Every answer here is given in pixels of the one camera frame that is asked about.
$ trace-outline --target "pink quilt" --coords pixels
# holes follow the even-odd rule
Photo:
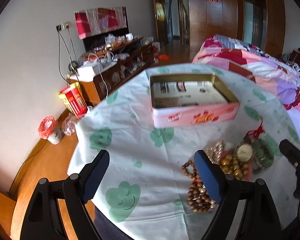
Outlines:
[[[238,73],[276,95],[286,109],[300,110],[300,73],[248,45],[250,47],[243,41],[215,35],[203,43],[193,63]]]

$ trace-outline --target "pillow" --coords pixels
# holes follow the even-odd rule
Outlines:
[[[289,67],[293,68],[295,71],[298,71],[300,73],[300,66],[297,62],[294,61],[287,61],[286,63]]]

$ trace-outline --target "gift box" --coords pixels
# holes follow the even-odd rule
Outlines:
[[[156,128],[234,119],[240,102],[215,74],[162,74],[150,77]]]

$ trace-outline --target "table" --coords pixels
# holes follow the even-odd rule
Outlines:
[[[156,129],[150,111],[149,76],[160,73],[215,73],[238,96],[234,120],[187,127]],[[278,143],[300,142],[277,97],[254,82],[209,65],[180,64],[146,69],[121,86],[76,126],[79,143],[68,168],[78,173],[100,149],[110,153],[109,168],[92,202],[118,228],[134,239],[201,239],[213,214],[194,213],[187,204],[191,180],[181,171],[194,153],[220,139],[239,143],[264,120],[260,137],[272,145],[274,165],[253,177],[263,178],[276,204],[282,227],[297,215],[294,167],[280,153]],[[244,203],[239,203],[228,234],[233,239]]]

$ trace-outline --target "door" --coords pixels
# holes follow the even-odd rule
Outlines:
[[[153,0],[153,2],[157,28],[157,40],[160,42],[160,46],[162,47],[168,43],[168,28],[165,0]]]

